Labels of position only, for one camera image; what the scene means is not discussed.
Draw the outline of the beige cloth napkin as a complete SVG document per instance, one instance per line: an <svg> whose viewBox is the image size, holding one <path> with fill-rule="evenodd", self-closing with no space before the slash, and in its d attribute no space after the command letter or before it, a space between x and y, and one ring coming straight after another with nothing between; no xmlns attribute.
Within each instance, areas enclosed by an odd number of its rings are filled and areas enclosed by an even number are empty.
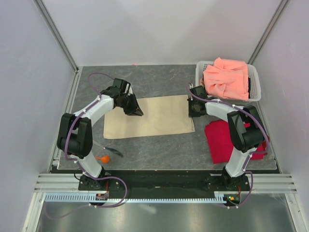
<svg viewBox="0 0 309 232"><path fill-rule="evenodd" d="M143 116L127 116L116 107L104 116L103 138L125 139L195 131L188 116L187 95L138 99Z"/></svg>

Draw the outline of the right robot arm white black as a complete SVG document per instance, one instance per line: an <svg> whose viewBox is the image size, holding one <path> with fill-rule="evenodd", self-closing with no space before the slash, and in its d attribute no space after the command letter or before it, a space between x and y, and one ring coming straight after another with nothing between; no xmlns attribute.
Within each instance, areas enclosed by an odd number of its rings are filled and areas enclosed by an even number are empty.
<svg viewBox="0 0 309 232"><path fill-rule="evenodd" d="M221 184L224 189L233 190L252 156L268 153L269 138L259 113L252 105L242 107L220 99L202 98L195 91L205 93L203 86L189 85L187 90L192 98L204 103L206 114L228 123L233 151L225 166L227 175L221 178Z"/></svg>

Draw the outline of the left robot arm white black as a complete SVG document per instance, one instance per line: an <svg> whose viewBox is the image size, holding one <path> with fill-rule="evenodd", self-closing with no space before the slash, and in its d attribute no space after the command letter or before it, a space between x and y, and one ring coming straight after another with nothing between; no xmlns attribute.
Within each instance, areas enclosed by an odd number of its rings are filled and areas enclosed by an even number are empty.
<svg viewBox="0 0 309 232"><path fill-rule="evenodd" d="M67 160L72 160L89 177L89 185L101 190L106 185L105 171L92 153L92 127L106 113L114 108L122 108L127 116L143 116L131 84L115 78L112 86L99 91L96 98L83 109L61 117L57 138L58 149Z"/></svg>

